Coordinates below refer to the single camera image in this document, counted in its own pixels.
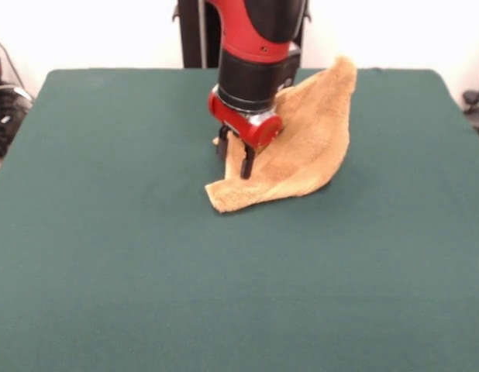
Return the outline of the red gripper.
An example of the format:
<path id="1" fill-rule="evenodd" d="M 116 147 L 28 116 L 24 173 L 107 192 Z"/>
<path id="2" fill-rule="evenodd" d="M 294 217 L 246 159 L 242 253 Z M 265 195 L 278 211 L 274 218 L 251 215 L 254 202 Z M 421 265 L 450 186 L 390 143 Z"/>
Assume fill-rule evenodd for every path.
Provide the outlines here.
<path id="1" fill-rule="evenodd" d="M 245 114 L 226 105 L 213 88 L 208 96 L 208 110 L 223 125 L 219 129 L 216 154 L 226 158 L 229 145 L 229 132 L 232 130 L 244 142 L 240 177 L 249 179 L 256 158 L 256 148 L 267 146 L 283 128 L 282 119 L 272 108 L 260 114 Z"/>

